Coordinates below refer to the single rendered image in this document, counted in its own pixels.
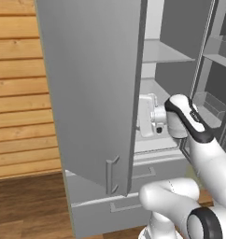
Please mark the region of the grey fridge door with bins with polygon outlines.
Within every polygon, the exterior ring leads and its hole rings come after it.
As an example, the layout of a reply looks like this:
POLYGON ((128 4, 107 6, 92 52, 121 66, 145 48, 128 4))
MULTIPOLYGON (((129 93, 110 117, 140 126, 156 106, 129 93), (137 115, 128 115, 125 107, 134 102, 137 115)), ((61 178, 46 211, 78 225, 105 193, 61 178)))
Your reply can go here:
MULTIPOLYGON (((210 29, 205 45, 210 36, 226 35, 226 0, 216 0, 210 29)), ((226 67, 207 59, 201 58, 200 71, 197 76, 193 97, 197 92, 207 91, 226 105, 226 67)), ((226 112, 223 120, 205 122, 212 128, 221 146, 226 149, 226 112)))

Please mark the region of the grey fridge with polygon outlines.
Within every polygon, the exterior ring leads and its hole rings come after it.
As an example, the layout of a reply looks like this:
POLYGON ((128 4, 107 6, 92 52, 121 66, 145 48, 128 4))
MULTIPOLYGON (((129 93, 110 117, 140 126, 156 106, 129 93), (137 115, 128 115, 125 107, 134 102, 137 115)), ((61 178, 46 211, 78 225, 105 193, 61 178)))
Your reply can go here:
MULTIPOLYGON (((192 61, 143 63, 141 93, 154 93, 160 103, 174 93, 184 93, 193 99, 193 90, 200 71, 200 62, 215 1, 163 0, 162 29, 159 40, 189 56, 192 61)), ((150 138, 144 138, 141 135, 135 138, 134 162, 176 155, 186 159, 188 153, 188 141, 174 139, 166 130, 157 132, 150 138)), ((189 165, 185 176, 192 175, 189 165)))

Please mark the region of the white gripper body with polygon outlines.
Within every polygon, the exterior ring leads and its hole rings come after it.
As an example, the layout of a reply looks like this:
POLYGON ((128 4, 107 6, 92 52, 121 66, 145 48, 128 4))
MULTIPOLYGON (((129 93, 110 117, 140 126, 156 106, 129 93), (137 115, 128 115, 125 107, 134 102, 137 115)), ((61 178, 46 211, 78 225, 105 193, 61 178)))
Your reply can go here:
POLYGON ((154 135, 152 122, 154 121, 156 100, 154 93, 139 95, 138 123, 143 137, 152 137, 154 135))

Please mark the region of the grey fridge drawer front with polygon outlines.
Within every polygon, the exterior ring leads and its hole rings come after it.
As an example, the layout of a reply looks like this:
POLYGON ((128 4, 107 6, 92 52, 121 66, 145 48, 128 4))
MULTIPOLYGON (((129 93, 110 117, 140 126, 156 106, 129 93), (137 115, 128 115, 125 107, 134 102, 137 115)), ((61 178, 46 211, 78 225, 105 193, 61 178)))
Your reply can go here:
POLYGON ((147 225, 150 212, 145 210, 142 205, 140 208, 123 212, 110 212, 111 203, 126 203, 127 201, 140 203, 138 193, 130 193, 127 197, 115 196, 71 204, 74 232, 77 239, 147 225))
MULTIPOLYGON (((140 188, 144 184, 153 181, 183 177, 186 174, 187 167, 189 165, 190 164, 188 161, 180 155, 159 159, 152 158, 143 162, 135 162, 133 169, 135 167, 153 167, 156 176, 132 179, 132 187, 130 192, 139 192, 140 188)), ((66 180, 68 194, 72 204, 107 198, 106 189, 88 179, 71 174, 69 171, 67 171, 66 180)))

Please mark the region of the clear door bin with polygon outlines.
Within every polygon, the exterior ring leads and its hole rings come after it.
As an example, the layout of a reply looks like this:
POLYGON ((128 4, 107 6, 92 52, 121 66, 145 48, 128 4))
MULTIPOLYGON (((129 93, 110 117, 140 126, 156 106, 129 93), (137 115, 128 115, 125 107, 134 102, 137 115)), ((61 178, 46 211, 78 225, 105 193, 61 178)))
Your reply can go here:
POLYGON ((193 102, 197 105, 204 120, 223 120, 226 105, 211 93, 207 91, 197 92, 193 97, 193 102))
POLYGON ((226 35, 210 36, 205 45, 204 56, 226 67, 226 35))

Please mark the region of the grey fridge shelf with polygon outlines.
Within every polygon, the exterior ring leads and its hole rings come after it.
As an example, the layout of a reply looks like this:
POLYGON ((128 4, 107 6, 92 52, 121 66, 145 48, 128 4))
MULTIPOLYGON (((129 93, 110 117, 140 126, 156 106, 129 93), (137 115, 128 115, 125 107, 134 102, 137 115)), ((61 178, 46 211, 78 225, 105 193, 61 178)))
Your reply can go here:
POLYGON ((173 49, 159 39, 147 39, 144 42, 144 63, 189 62, 192 58, 173 49))

